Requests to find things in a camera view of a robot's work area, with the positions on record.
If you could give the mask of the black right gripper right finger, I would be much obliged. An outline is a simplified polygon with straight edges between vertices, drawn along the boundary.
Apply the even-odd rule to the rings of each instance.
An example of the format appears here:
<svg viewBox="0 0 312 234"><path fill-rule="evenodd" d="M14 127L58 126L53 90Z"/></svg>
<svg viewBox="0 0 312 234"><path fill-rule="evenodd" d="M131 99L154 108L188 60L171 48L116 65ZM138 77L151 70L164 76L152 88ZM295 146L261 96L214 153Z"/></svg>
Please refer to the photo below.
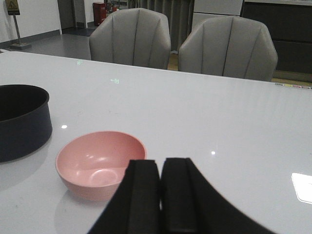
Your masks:
<svg viewBox="0 0 312 234"><path fill-rule="evenodd" d="M167 158L161 174L166 234L270 234L224 198L190 158Z"/></svg>

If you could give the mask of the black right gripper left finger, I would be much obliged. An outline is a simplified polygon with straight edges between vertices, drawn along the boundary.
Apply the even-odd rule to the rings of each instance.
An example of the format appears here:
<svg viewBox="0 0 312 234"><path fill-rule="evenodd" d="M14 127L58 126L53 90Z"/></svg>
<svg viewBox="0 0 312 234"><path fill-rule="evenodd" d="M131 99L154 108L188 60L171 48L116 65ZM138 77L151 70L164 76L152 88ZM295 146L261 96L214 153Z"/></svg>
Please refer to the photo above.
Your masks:
<svg viewBox="0 0 312 234"><path fill-rule="evenodd" d="M90 234L158 234L159 174L153 160L130 160L125 176Z"/></svg>

